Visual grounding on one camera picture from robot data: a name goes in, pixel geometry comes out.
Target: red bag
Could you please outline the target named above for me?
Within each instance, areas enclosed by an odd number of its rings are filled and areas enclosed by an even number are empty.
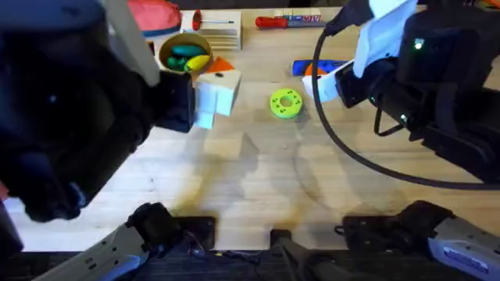
[[[180,28],[182,16],[175,4],[165,0],[129,0],[128,6],[145,36],[165,34]]]

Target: green ring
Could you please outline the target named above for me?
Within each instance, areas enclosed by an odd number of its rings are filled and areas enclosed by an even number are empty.
[[[281,99],[287,98],[291,101],[290,106],[284,106],[281,104]],[[269,100],[269,105],[271,107],[271,111],[275,116],[278,116],[283,119],[290,119],[297,116],[302,108],[302,97],[296,90],[292,89],[280,89],[275,91],[271,95],[271,99]]]

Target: green toy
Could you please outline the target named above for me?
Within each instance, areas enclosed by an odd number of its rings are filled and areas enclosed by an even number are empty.
[[[172,47],[172,54],[176,56],[194,57],[206,55],[204,48],[197,45],[176,45]]]
[[[188,58],[186,57],[178,59],[172,56],[166,60],[166,66],[171,70],[184,71],[184,65],[186,64],[187,61]]]
[[[274,115],[290,119],[297,116],[302,108],[302,97],[296,90],[280,89],[271,95],[269,100],[271,111]]]

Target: green led light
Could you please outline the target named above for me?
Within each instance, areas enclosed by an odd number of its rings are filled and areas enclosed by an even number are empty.
[[[415,47],[415,49],[420,50],[423,47],[424,42],[425,42],[424,39],[417,38],[417,39],[415,39],[413,46]]]

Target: wooden tabletop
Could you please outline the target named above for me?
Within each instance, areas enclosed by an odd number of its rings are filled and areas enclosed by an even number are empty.
[[[8,200],[26,251],[82,251],[125,222],[136,207],[157,201],[179,215],[217,217],[218,249],[268,248],[272,228],[292,230],[307,247],[344,247],[333,231],[344,215],[391,215],[419,199],[500,234],[500,192],[418,186],[344,155],[321,126],[301,77],[291,75],[295,59],[312,58],[321,29],[257,30],[255,18],[272,16],[273,10],[242,11],[243,50],[215,53],[243,73],[231,116],[217,116],[213,130],[154,129],[77,219],[31,222],[18,202]],[[322,17],[330,19],[337,11],[321,9]],[[351,59],[358,31],[349,28],[327,39],[322,59]],[[487,86],[500,88],[500,68]],[[305,100],[295,119],[278,119],[269,109],[270,95],[282,87],[294,88]],[[341,138],[374,162],[434,179],[476,181],[410,143],[407,132],[377,137],[375,110],[368,102],[346,109],[336,99],[324,107]],[[393,125],[384,120],[383,127]]]

